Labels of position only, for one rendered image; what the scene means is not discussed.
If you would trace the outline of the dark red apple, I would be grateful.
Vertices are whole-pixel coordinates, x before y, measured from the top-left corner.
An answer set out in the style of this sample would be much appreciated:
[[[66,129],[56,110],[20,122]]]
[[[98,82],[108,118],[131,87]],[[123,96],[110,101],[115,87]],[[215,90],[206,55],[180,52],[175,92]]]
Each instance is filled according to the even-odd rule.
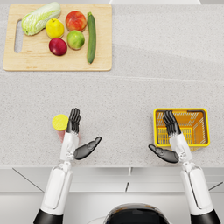
[[[49,42],[49,50],[56,56],[62,56],[67,52],[67,44],[61,38],[53,38]]]

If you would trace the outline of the yellow lemon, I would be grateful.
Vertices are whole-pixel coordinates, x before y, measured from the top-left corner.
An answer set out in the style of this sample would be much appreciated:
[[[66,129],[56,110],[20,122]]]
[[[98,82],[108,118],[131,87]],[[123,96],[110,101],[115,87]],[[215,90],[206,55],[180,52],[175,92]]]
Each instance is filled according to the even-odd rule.
[[[45,24],[45,31],[50,39],[55,39],[64,35],[65,28],[57,18],[51,18]]]

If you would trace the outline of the wooden cutting board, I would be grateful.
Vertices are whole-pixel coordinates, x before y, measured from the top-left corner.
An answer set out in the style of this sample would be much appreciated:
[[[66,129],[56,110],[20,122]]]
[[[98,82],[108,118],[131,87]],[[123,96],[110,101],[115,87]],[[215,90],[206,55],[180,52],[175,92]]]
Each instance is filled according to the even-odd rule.
[[[59,20],[64,21],[70,11],[92,13],[96,24],[96,53],[94,62],[87,61],[88,47],[75,51],[69,48],[65,55],[53,55],[44,31],[34,36],[23,36],[21,52],[15,52],[18,21],[36,10],[39,3],[14,3],[9,8],[8,25],[3,56],[6,71],[108,71],[112,67],[112,6],[108,3],[63,3]]]

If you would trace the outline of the green cucumber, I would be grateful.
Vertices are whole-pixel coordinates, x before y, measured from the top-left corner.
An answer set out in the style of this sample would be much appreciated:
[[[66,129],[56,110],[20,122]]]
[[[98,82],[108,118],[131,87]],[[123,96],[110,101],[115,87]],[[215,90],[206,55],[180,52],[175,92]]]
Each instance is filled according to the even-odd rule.
[[[91,12],[87,14],[87,26],[88,26],[87,63],[92,64],[95,59],[95,50],[96,50],[96,26],[95,26],[95,17]]]

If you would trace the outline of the green apple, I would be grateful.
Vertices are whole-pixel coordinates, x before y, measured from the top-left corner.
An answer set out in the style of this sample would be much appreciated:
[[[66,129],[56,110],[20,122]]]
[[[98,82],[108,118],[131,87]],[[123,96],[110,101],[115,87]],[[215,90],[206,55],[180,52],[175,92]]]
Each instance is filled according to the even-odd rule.
[[[85,44],[84,35],[80,31],[70,31],[67,36],[66,40],[68,46],[74,50],[79,50]]]

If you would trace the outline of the green napa cabbage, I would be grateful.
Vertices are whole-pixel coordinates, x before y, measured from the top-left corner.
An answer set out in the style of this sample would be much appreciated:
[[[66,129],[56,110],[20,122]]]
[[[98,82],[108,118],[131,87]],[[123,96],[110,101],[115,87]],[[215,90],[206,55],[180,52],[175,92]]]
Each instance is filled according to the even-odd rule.
[[[51,18],[58,18],[60,13],[60,4],[52,2],[26,14],[21,21],[24,34],[33,36],[41,32],[46,27],[47,21]]]

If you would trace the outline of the yellow slatted basket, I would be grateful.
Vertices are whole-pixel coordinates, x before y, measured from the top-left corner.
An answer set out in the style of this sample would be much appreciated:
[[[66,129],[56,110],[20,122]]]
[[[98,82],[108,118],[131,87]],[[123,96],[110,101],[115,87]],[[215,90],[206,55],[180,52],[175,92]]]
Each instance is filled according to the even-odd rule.
[[[210,144],[207,111],[204,108],[172,108],[178,125],[191,151]],[[165,108],[153,112],[154,143],[157,147],[170,149],[169,137],[163,120]]]

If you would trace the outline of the dark round robot body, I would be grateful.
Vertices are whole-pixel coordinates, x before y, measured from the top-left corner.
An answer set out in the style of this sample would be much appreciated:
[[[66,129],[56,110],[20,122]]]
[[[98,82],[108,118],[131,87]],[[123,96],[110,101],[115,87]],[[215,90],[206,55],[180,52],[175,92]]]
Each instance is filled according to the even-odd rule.
[[[133,203],[112,209],[103,224],[170,224],[170,222],[158,208],[143,203]]]

